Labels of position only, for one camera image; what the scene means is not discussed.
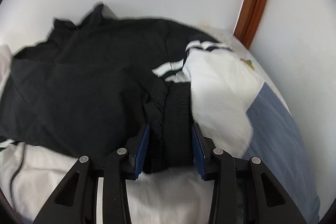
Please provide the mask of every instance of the black garment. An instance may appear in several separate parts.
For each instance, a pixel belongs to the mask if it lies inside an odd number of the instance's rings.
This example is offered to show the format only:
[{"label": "black garment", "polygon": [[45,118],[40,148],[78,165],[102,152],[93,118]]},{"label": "black garment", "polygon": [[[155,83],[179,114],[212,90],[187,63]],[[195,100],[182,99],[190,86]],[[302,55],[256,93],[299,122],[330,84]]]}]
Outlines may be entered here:
[{"label": "black garment", "polygon": [[183,59],[190,41],[216,41],[162,19],[105,19],[102,8],[79,26],[55,20],[46,42],[13,58],[0,135],[98,158],[149,122],[144,171],[192,164],[190,84],[165,83],[152,69]]}]

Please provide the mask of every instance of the blue-gray cloth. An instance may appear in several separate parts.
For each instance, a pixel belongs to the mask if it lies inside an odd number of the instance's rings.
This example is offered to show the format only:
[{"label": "blue-gray cloth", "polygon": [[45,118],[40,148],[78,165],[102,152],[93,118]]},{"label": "blue-gray cloth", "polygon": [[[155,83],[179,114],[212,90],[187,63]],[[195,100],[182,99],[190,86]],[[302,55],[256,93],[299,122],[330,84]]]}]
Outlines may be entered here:
[{"label": "blue-gray cloth", "polygon": [[320,199],[298,128],[267,84],[247,111],[254,129],[245,160],[259,157],[280,181],[308,224],[319,222]]}]

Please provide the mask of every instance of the ribbed hem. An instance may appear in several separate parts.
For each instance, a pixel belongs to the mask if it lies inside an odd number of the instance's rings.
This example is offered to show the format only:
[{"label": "ribbed hem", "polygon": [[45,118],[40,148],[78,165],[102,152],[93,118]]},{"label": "ribbed hem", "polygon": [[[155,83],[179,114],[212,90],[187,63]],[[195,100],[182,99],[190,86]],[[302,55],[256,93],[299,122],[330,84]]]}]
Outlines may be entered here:
[{"label": "ribbed hem", "polygon": [[190,83],[171,83],[163,114],[163,144],[166,166],[192,165]]}]

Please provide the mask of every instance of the ribbed blue pad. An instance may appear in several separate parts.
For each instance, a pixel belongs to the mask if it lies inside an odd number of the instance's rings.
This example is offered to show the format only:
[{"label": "ribbed blue pad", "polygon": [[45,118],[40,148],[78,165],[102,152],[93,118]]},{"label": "ribbed blue pad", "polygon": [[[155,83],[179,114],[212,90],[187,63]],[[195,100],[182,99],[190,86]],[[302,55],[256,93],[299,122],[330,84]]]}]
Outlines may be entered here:
[{"label": "ribbed blue pad", "polygon": [[134,167],[134,176],[137,179],[139,175],[142,172],[143,163],[145,162],[145,157],[147,153],[147,148],[149,144],[149,133],[150,133],[151,127],[150,125],[147,125],[145,128],[145,132],[142,136],[142,140],[140,142],[138,151],[135,155],[135,167]]},{"label": "ribbed blue pad", "polygon": [[193,142],[193,151],[194,151],[194,165],[197,168],[198,173],[200,174],[202,179],[205,179],[205,156],[201,149],[200,142],[198,140],[196,131],[192,126],[191,130],[192,142]]}]

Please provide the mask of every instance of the silver screw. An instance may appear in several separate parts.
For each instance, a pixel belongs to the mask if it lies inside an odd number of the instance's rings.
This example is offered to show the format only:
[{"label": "silver screw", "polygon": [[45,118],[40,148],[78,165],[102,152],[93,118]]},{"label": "silver screw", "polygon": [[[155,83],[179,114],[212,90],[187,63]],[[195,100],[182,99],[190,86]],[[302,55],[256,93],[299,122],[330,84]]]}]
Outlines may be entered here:
[{"label": "silver screw", "polygon": [[87,162],[89,160],[89,157],[88,156],[81,156],[80,158],[79,158],[79,162],[81,162],[81,163],[85,163],[85,162]]},{"label": "silver screw", "polygon": [[124,154],[126,154],[126,152],[127,152],[127,149],[126,149],[126,148],[119,148],[119,149],[117,150],[117,153],[118,153],[119,155],[124,155]]},{"label": "silver screw", "polygon": [[224,153],[224,152],[223,152],[223,149],[221,149],[221,148],[215,148],[215,149],[213,150],[213,152],[214,152],[216,155],[221,155],[221,154]]},{"label": "silver screw", "polygon": [[252,162],[253,162],[254,164],[259,164],[259,163],[261,163],[261,159],[258,158],[258,157],[253,157],[253,158],[252,158]]}]

